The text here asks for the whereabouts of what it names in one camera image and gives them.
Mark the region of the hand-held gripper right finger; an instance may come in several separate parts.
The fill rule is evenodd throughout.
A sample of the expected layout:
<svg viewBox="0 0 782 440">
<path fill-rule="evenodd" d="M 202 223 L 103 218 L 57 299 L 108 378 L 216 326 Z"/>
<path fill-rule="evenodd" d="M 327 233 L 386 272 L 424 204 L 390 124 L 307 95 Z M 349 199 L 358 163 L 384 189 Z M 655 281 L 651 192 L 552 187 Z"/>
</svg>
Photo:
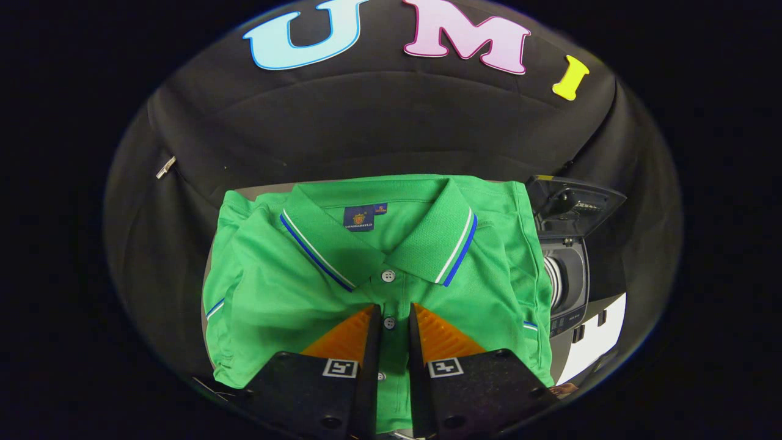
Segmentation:
<svg viewBox="0 0 782 440">
<path fill-rule="evenodd" d="M 510 349 L 488 351 L 416 303 L 408 323 L 414 437 L 503 439 L 558 404 Z"/>
</svg>

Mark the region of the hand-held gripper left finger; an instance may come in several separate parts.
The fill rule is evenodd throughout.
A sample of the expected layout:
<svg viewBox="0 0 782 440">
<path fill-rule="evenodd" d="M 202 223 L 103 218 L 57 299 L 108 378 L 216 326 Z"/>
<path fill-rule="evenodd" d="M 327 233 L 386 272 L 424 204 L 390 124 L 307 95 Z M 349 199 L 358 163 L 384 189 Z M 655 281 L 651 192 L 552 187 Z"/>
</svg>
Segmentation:
<svg viewBox="0 0 782 440">
<path fill-rule="evenodd" d="M 303 353 L 274 354 L 244 388 L 244 415 L 274 439 L 374 438 L 381 335 L 372 304 Z"/>
</svg>

